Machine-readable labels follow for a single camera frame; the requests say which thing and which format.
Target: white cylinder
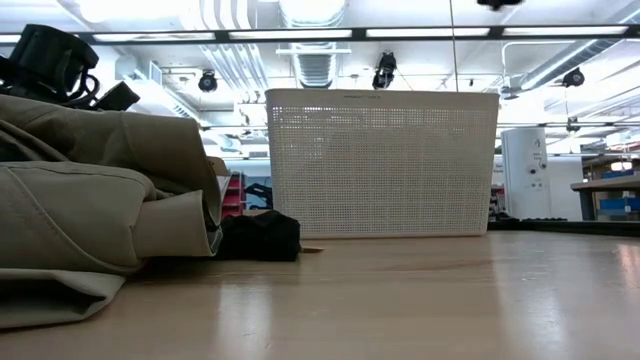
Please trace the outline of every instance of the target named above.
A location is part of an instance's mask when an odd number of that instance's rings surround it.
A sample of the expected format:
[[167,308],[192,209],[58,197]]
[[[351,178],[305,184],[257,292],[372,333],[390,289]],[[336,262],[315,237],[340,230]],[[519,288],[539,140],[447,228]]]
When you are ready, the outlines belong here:
[[517,219],[551,217],[547,146],[543,128],[502,132],[507,213]]

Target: table surface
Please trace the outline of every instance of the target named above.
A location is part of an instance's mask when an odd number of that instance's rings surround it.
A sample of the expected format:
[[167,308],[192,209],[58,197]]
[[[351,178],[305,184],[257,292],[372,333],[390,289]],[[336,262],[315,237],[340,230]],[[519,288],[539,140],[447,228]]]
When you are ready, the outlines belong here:
[[640,189],[640,175],[591,180],[586,183],[575,183],[571,184],[571,189],[573,191],[638,190]]
[[88,321],[2,359],[640,359],[640,242],[589,235],[307,242],[297,263],[150,263]]

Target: black cloth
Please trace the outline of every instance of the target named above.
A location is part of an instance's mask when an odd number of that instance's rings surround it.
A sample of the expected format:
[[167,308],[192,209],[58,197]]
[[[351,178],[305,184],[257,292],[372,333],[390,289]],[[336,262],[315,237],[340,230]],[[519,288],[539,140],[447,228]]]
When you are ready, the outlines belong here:
[[257,216],[228,216],[220,226],[218,259],[295,261],[302,250],[300,223],[275,210]]

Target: white perforated basket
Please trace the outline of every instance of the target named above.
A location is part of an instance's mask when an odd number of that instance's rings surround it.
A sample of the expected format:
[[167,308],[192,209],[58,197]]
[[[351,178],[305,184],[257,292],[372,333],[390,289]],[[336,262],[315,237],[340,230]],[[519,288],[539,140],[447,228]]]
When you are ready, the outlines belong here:
[[498,96],[269,90],[274,206],[305,238],[481,235]]

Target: beige jacket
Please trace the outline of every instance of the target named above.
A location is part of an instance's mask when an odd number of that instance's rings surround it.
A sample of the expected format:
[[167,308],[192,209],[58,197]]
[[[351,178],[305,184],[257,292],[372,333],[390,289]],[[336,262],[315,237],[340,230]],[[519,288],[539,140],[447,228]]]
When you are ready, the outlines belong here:
[[194,121],[0,95],[0,145],[21,160],[0,162],[0,328],[86,318],[149,257],[214,255]]

